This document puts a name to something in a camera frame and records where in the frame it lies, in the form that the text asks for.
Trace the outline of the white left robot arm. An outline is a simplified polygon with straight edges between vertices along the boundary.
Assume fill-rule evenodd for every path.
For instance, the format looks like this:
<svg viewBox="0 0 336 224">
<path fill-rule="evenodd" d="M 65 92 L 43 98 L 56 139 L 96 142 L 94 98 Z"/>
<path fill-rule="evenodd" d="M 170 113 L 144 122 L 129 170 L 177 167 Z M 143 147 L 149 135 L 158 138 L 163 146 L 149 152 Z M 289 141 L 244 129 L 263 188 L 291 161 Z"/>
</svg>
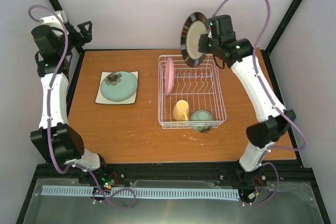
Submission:
<svg viewBox="0 0 336 224">
<path fill-rule="evenodd" d="M 91 178 L 101 184 L 109 177 L 105 160 L 87 150 L 82 137 L 68 123 L 70 62 L 62 56 L 71 55 L 73 48 L 92 40 L 91 26 L 91 22 L 85 22 L 76 31 L 65 12 L 57 11 L 41 18 L 40 25 L 31 31 L 38 47 L 35 61 L 43 88 L 43 112 L 38 130 L 31 132 L 30 139 L 48 164 L 56 161 L 86 167 L 91 170 Z"/>
</svg>

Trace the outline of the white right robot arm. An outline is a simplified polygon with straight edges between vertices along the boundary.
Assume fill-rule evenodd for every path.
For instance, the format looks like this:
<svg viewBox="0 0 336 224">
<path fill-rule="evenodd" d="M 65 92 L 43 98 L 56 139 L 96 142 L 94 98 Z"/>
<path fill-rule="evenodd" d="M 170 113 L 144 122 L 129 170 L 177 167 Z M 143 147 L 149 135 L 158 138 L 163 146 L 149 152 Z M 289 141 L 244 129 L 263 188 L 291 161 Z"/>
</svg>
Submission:
<svg viewBox="0 0 336 224">
<path fill-rule="evenodd" d="M 258 120 L 246 129 L 248 144 L 235 170 L 237 180 L 245 183 L 261 166 L 266 153 L 288 131 L 296 114 L 287 110 L 274 94 L 250 41 L 236 39 L 231 17 L 212 17 L 208 24 L 209 31 L 199 39 L 199 52 L 218 57 L 231 69 L 250 98 Z"/>
</svg>

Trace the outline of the dark round plate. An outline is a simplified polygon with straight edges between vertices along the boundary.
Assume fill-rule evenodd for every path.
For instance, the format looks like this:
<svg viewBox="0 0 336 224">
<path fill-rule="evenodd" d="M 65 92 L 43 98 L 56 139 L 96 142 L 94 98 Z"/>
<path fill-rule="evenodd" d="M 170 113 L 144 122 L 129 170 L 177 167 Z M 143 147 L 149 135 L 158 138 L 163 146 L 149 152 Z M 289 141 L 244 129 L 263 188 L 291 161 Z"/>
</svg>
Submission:
<svg viewBox="0 0 336 224">
<path fill-rule="evenodd" d="M 206 16 L 201 12 L 194 12 L 185 21 L 181 33 L 180 50 L 183 60 L 189 67 L 197 67 L 204 60 L 206 53 L 198 51 L 201 35 L 209 33 Z"/>
</svg>

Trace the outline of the yellow mug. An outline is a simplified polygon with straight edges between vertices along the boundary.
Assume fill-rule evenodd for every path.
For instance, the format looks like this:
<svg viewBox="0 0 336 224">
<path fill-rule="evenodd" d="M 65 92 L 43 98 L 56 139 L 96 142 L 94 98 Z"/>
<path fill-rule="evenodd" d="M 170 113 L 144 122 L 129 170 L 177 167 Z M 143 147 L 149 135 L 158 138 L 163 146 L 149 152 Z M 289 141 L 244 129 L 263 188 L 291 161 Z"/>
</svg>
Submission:
<svg viewBox="0 0 336 224">
<path fill-rule="evenodd" d="M 172 116 L 176 121 L 188 121 L 190 106 L 185 100 L 178 100 L 173 108 Z"/>
</svg>

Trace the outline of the pink plate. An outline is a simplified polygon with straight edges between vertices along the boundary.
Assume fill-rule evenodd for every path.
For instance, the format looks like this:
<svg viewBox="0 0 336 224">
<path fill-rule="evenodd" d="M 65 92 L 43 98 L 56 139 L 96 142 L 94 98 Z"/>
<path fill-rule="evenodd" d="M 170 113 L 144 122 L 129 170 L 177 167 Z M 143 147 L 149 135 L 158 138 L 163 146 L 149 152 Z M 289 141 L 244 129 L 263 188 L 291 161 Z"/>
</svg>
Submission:
<svg viewBox="0 0 336 224">
<path fill-rule="evenodd" d="M 175 68 L 174 61 L 171 57 L 167 57 L 166 59 L 166 68 L 165 68 L 165 96 L 171 94 L 172 89 L 174 87 L 174 79 L 175 79 Z"/>
</svg>

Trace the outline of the mint green bowl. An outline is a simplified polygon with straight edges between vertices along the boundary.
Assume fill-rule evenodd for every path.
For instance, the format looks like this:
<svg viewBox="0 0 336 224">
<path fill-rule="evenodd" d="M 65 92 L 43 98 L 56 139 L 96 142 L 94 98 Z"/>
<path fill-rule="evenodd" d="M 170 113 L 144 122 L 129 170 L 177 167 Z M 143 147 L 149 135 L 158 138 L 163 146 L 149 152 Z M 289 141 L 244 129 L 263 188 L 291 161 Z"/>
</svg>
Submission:
<svg viewBox="0 0 336 224">
<path fill-rule="evenodd" d="M 206 133 L 212 129 L 212 114 L 207 110 L 196 110 L 189 117 L 191 128 L 199 133 Z"/>
</svg>

